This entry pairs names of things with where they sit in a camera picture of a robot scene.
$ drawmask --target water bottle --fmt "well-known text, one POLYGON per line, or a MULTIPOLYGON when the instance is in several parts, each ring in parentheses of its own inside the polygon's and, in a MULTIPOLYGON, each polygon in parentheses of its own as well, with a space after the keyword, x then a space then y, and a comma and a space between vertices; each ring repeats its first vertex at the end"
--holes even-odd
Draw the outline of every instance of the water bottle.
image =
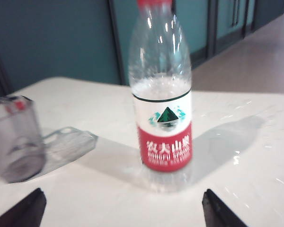
POLYGON ((172 0, 137 0, 140 16, 129 53, 141 158, 171 172, 192 158, 191 65, 172 0))

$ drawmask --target teal wall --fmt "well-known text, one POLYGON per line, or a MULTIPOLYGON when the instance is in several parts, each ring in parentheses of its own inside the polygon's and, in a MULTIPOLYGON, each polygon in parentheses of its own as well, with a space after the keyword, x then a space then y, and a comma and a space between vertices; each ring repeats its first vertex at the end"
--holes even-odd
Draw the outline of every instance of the teal wall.
POLYGON ((218 30, 217 38, 221 38, 235 30, 238 30, 244 25, 245 4, 246 0, 240 1, 239 23, 232 27, 232 12, 234 1, 219 0, 218 5, 218 30))
POLYGON ((120 83, 105 0, 0 0, 0 59, 14 90, 55 76, 120 83))
POLYGON ((176 1, 176 14, 191 53, 207 45, 207 12, 208 0, 176 1))
POLYGON ((127 68, 129 42, 139 15, 139 10, 136 0, 113 0, 113 3, 115 7, 115 18, 121 48, 125 82, 126 84, 129 84, 127 68))

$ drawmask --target water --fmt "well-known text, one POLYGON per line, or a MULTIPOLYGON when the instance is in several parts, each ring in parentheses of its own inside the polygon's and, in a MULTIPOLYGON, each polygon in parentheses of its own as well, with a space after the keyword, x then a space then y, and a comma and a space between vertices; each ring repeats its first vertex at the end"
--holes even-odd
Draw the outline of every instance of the water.
POLYGON ((156 77, 140 80, 132 87, 134 95, 150 99, 164 100, 178 97, 191 88, 190 80, 183 79, 187 76, 157 73, 156 77))

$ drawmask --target black object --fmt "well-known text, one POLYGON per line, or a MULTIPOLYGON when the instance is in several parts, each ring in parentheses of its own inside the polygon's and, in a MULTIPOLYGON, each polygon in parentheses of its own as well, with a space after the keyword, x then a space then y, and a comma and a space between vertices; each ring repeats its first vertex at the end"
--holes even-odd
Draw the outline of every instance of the black object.
POLYGON ((202 205, 206 227, 247 227, 210 189, 204 192, 202 205))
POLYGON ((37 188, 0 216, 0 227, 38 227, 45 206, 45 195, 37 188))

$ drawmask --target cabinet door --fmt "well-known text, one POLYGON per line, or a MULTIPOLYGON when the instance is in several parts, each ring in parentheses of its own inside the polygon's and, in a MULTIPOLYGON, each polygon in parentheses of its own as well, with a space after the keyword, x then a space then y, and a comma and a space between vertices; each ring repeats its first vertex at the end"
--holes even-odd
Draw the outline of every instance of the cabinet door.
POLYGON ((247 0, 219 0, 215 52, 220 52, 243 37, 247 0))
POLYGON ((206 58, 208 0, 176 0, 176 15, 191 53, 192 66, 206 58))

